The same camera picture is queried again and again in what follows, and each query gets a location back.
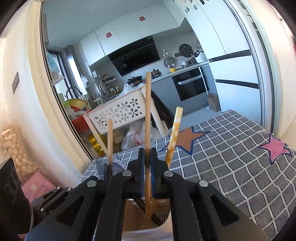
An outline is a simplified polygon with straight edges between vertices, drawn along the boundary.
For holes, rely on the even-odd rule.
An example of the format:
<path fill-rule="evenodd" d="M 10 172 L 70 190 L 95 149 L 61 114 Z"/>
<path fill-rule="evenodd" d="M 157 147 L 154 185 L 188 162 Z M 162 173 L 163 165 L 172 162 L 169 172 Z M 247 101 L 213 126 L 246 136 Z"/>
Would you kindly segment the orange floral chopstick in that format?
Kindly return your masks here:
<path fill-rule="evenodd" d="M 174 149 L 176 147 L 182 115 L 183 115 L 183 108 L 178 106 L 175 111 L 174 123 L 171 130 L 170 141 L 167 146 L 167 152 L 166 152 L 166 158 L 165 158 L 165 162 L 168 165 L 168 168 L 171 165 Z"/>

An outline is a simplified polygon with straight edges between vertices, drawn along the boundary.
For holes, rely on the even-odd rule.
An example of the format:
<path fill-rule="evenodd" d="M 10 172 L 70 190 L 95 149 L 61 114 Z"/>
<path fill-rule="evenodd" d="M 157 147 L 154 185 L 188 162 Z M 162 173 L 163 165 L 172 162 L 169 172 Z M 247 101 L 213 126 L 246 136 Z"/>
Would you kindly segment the grey wall switch panel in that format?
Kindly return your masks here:
<path fill-rule="evenodd" d="M 15 92 L 16 92 L 16 88 L 18 87 L 19 81 L 20 81 L 20 79 L 19 79 L 19 73 L 17 72 L 17 73 L 15 74 L 15 77 L 14 77 L 13 83 L 12 83 L 12 85 L 11 85 L 11 87 L 12 87 L 12 91 L 13 91 L 13 94 L 15 94 Z"/>

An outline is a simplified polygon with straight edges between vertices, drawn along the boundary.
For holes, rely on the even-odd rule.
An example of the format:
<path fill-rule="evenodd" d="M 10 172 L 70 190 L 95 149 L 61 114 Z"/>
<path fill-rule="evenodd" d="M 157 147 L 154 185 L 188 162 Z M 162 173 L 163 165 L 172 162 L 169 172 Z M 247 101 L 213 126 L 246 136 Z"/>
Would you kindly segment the black range hood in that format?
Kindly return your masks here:
<path fill-rule="evenodd" d="M 108 54 L 121 76 L 160 60 L 152 36 L 132 42 Z"/>

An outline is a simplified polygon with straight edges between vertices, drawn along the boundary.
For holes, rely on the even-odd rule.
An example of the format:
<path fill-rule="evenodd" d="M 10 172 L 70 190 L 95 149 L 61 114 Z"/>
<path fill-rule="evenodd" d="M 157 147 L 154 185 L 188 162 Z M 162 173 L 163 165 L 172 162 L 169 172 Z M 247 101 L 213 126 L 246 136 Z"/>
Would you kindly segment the white upper cabinets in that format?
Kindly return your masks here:
<path fill-rule="evenodd" d="M 122 16 L 80 40 L 88 66 L 141 38 L 180 27 L 185 16 L 175 3 L 141 9 Z"/>

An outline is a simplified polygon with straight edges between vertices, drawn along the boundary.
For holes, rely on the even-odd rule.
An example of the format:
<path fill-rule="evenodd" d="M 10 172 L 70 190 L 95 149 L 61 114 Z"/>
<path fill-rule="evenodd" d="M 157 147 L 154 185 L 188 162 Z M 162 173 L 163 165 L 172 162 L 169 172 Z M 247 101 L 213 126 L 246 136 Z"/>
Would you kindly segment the yellow basin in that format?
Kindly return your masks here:
<path fill-rule="evenodd" d="M 86 106 L 88 106 L 88 102 L 82 99 L 74 98 L 74 99 L 69 99 L 63 103 L 63 107 L 67 107 L 67 106 L 71 107 L 75 111 L 82 110 L 82 109 L 85 109 Z"/>

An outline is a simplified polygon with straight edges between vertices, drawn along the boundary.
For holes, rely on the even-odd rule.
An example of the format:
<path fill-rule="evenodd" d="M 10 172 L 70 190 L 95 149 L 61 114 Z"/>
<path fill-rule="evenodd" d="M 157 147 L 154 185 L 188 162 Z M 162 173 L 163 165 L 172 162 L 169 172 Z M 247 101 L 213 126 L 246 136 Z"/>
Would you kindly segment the white flower-cutout cart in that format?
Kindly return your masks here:
<path fill-rule="evenodd" d="M 107 144 L 101 135 L 108 132 L 108 121 L 113 129 L 121 128 L 145 117 L 145 85 L 112 99 L 84 114 L 84 119 L 100 147 L 107 154 Z"/>

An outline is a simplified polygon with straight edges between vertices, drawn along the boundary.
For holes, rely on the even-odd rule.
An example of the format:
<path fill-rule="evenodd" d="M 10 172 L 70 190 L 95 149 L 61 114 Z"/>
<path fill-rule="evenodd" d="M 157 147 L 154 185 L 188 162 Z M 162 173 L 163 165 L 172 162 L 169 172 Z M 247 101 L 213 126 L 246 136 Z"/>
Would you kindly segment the gold foil package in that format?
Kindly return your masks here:
<path fill-rule="evenodd" d="M 105 156 L 105 152 L 102 149 L 99 142 L 96 140 L 95 136 L 94 135 L 89 135 L 87 138 L 88 138 L 88 141 L 90 142 L 92 148 L 98 154 L 98 156 L 100 156 L 100 157 Z M 103 143 L 107 146 L 107 137 L 106 137 L 106 135 L 100 135 L 100 138 L 103 140 Z"/>

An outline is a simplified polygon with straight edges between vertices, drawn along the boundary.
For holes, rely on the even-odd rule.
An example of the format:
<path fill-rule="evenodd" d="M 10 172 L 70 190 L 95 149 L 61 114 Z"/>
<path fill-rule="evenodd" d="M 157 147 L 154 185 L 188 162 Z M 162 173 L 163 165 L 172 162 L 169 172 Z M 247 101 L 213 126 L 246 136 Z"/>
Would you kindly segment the black cooking pot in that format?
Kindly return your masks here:
<path fill-rule="evenodd" d="M 143 83 L 142 76 L 132 77 L 127 80 L 127 84 L 131 87 L 138 86 L 141 83 Z"/>

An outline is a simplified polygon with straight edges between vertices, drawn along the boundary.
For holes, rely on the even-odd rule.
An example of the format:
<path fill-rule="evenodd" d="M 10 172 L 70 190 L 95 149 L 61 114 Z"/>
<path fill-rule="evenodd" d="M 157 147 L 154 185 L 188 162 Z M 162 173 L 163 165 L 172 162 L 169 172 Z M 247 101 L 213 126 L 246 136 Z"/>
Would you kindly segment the bag of puffed snacks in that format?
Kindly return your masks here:
<path fill-rule="evenodd" d="M 37 163 L 29 157 L 23 135 L 18 126 L 5 124 L 1 129 L 1 164 L 12 158 L 21 182 L 38 171 Z"/>

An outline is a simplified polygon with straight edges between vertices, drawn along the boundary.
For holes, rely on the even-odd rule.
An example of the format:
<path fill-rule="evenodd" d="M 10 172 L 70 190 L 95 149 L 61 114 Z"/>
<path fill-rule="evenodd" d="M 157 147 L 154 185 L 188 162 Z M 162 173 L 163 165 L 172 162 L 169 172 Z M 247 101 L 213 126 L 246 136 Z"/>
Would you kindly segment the pink plastic stools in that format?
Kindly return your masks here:
<path fill-rule="evenodd" d="M 29 202 L 32 202 L 55 188 L 56 186 L 47 180 L 39 171 L 30 176 L 29 179 L 22 184 L 22 191 Z"/>

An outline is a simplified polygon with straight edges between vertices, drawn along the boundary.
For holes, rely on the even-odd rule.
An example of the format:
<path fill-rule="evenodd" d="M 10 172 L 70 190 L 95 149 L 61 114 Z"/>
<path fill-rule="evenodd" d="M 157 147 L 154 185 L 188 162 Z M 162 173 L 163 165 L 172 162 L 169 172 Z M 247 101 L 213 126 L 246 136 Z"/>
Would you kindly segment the plain bamboo chopstick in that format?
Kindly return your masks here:
<path fill-rule="evenodd" d="M 112 155 L 113 155 L 113 122 L 112 119 L 108 120 L 108 137 L 107 137 L 107 169 L 108 175 L 112 176 Z"/>

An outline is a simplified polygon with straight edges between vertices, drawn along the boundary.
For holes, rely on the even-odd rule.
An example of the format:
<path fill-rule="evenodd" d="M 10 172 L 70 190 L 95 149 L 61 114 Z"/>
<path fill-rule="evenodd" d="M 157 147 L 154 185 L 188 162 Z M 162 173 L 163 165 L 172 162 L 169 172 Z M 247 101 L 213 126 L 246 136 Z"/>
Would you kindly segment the white refrigerator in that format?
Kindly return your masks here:
<path fill-rule="evenodd" d="M 203 48 L 222 111 L 261 123 L 261 98 L 254 59 L 241 26 L 225 1 L 181 1 L 180 7 Z"/>

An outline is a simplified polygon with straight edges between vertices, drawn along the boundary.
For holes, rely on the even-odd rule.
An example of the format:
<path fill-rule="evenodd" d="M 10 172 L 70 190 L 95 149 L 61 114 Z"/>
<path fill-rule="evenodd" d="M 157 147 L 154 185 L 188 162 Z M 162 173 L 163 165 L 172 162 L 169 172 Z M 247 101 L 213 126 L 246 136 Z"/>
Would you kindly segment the black built-in oven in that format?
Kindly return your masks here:
<path fill-rule="evenodd" d="M 172 77 L 181 101 L 206 93 L 207 81 L 201 68 L 195 68 Z"/>

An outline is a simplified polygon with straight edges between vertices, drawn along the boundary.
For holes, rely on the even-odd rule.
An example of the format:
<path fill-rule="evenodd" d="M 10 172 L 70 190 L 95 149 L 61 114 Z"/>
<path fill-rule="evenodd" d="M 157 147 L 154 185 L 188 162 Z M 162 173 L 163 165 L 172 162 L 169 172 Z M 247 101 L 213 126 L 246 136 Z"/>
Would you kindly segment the plain wooden chopstick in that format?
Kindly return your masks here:
<path fill-rule="evenodd" d="M 145 88 L 145 226 L 150 229 L 150 205 L 151 205 L 151 73 L 146 75 Z"/>

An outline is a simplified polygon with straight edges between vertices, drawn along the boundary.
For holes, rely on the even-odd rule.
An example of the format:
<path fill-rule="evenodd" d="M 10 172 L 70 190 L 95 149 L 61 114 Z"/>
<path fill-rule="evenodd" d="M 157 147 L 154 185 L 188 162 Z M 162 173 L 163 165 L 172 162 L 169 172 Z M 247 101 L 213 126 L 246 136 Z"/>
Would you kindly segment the red plastic basket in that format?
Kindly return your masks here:
<path fill-rule="evenodd" d="M 84 133 L 88 130 L 90 130 L 88 124 L 86 123 L 86 120 L 83 116 L 80 116 L 74 120 L 71 121 L 72 125 L 74 126 L 74 129 L 78 134 Z"/>

